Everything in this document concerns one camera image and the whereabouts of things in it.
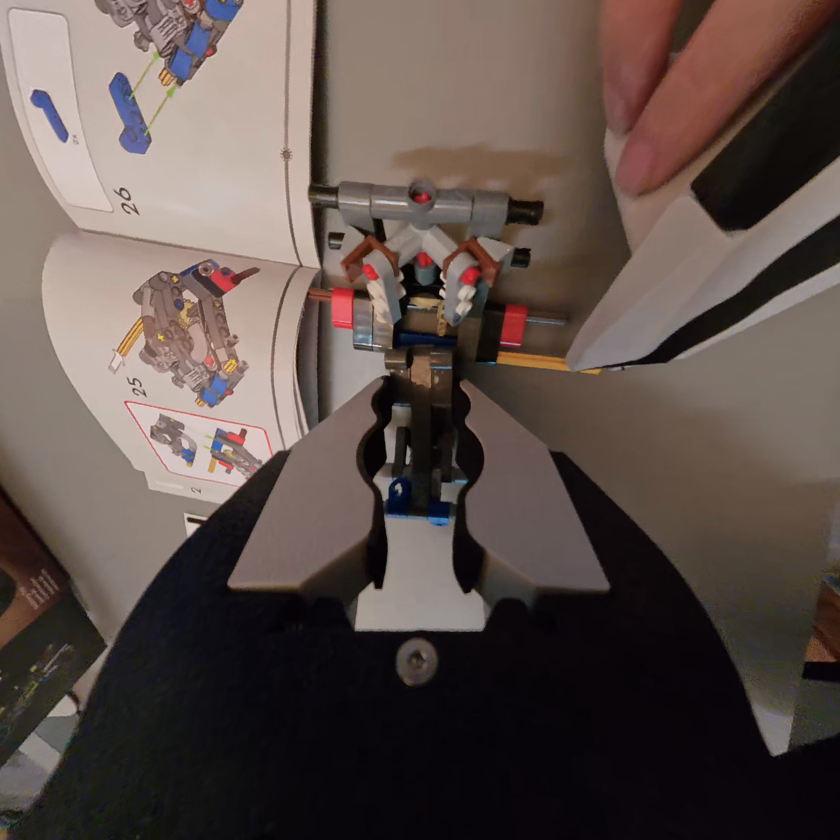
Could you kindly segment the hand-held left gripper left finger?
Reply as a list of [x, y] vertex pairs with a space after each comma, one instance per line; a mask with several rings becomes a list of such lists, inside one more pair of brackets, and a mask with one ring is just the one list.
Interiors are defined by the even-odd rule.
[[382, 588], [389, 378], [378, 377], [294, 444], [227, 585], [236, 592], [357, 596]]

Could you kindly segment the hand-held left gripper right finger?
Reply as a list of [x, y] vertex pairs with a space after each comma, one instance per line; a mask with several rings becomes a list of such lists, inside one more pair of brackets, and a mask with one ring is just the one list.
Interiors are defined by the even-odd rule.
[[610, 584], [570, 492], [545, 443], [473, 384], [459, 389], [469, 403], [465, 430], [477, 441], [481, 465], [458, 498], [463, 531], [477, 544], [479, 567], [461, 577], [484, 602], [536, 602], [546, 595], [609, 592]]

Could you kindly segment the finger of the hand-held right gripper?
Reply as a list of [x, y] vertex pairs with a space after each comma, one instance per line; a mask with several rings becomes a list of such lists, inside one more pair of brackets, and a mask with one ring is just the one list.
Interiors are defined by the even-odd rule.
[[702, 301], [719, 299], [721, 286], [710, 283], [711, 273], [679, 268], [686, 281], [672, 287], [676, 303], [668, 324], [678, 328], [645, 357], [614, 364], [617, 371], [685, 359], [815, 295], [837, 287], [838, 253], [785, 253], [737, 289], [701, 310]]
[[726, 233], [685, 185], [577, 332], [572, 371], [625, 366], [732, 298], [838, 216], [834, 161], [750, 229]]

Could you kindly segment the yellow lego axle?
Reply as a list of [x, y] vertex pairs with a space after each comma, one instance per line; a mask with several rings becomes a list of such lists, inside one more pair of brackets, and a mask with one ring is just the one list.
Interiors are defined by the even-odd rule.
[[544, 354], [499, 351], [495, 359], [495, 364], [524, 369], [574, 373], [565, 358]]

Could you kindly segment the dark grey lego suspension assembly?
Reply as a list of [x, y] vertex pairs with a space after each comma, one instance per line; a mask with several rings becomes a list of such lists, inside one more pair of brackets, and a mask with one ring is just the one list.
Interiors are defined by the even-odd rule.
[[395, 451], [385, 514], [446, 527], [455, 516], [459, 487], [455, 466], [454, 355], [420, 344], [385, 352], [394, 408], [407, 411], [395, 427]]

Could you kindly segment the grey lego chassis assembly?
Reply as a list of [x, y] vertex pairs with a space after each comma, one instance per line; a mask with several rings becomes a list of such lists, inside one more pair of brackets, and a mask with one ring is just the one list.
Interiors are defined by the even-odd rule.
[[332, 326], [358, 351], [429, 344], [460, 364], [494, 364], [499, 351], [530, 350], [535, 329], [556, 333], [568, 314], [490, 300], [499, 279], [530, 267], [531, 249], [505, 242], [509, 227], [537, 227], [544, 202], [506, 192], [409, 185], [311, 183], [312, 209], [340, 214], [328, 234], [345, 283], [309, 293], [328, 303]]

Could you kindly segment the lego set box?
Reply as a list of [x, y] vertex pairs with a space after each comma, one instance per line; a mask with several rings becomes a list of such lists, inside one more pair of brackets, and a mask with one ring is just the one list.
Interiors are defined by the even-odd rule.
[[105, 648], [69, 574], [2, 490], [2, 765]]

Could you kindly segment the lego instruction booklet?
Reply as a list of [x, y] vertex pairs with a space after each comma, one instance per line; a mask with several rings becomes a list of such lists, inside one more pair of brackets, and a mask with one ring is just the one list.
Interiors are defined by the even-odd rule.
[[54, 352], [149, 488], [230, 498], [318, 412], [317, 2], [2, 2]]

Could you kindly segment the person's right hand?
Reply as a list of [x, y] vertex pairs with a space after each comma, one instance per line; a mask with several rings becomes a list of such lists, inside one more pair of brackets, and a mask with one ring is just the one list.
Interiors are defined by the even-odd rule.
[[693, 162], [761, 87], [838, 15], [838, 1], [713, 2], [669, 62], [682, 2], [603, 2], [607, 127], [625, 139], [614, 180], [627, 196]]

